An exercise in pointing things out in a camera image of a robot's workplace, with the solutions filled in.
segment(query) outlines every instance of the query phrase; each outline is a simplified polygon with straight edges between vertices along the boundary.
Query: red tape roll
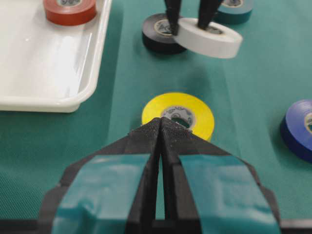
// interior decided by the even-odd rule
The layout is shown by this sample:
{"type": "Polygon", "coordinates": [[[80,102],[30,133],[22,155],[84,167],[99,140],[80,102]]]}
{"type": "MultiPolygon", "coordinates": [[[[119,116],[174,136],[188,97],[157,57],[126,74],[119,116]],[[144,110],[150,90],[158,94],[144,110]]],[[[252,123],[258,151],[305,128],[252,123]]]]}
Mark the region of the red tape roll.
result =
{"type": "Polygon", "coordinates": [[[97,14],[96,0],[43,0],[47,19],[72,26],[87,23],[97,14]]]}

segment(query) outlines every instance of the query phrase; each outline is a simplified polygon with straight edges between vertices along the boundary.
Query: yellow tape roll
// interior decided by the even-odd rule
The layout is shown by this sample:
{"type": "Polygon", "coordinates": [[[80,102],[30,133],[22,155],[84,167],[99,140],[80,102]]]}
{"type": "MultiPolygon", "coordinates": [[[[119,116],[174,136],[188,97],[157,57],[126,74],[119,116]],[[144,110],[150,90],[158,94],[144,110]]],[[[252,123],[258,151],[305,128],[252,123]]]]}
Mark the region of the yellow tape roll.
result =
{"type": "Polygon", "coordinates": [[[167,117],[189,128],[194,135],[210,141],[215,120],[210,108],[198,98],[183,93],[159,95],[147,103],[142,113],[142,124],[155,117],[167,117]]]}

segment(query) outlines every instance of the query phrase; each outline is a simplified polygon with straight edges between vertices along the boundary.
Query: teal tape roll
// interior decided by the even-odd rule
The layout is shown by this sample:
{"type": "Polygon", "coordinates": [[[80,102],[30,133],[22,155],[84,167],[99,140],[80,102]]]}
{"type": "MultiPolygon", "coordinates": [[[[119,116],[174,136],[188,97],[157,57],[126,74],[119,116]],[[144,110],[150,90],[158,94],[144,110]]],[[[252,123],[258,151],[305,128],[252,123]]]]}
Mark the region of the teal tape roll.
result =
{"type": "Polygon", "coordinates": [[[203,234],[280,234],[245,164],[234,156],[181,156],[203,234]]]}
{"type": "Polygon", "coordinates": [[[58,207],[52,234],[124,233],[149,154],[96,156],[58,207]]]}
{"type": "Polygon", "coordinates": [[[220,23],[239,24],[249,20],[253,0],[224,0],[214,20],[220,23]]]}

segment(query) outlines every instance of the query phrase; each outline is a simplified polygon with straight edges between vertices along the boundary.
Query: blue tape roll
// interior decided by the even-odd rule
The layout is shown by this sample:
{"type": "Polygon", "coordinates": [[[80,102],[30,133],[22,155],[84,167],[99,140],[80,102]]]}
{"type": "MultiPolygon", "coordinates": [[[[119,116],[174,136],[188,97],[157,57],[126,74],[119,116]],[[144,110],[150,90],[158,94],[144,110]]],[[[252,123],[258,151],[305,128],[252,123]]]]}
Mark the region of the blue tape roll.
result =
{"type": "Polygon", "coordinates": [[[244,23],[249,20],[253,5],[253,0],[224,0],[214,20],[227,24],[244,23]]]}
{"type": "Polygon", "coordinates": [[[295,155],[312,163],[312,100],[293,104],[281,123],[280,132],[295,155]]]}

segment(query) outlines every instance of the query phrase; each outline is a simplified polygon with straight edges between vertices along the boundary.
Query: black tape roll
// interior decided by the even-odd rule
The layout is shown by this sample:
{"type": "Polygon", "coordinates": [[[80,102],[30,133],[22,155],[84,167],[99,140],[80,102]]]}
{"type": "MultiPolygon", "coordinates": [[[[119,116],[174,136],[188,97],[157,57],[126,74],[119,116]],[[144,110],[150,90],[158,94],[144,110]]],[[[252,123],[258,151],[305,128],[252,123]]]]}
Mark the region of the black tape roll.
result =
{"type": "Polygon", "coordinates": [[[142,39],[147,49],[158,53],[173,55],[186,50],[173,39],[166,14],[152,15],[144,21],[142,39]]]}

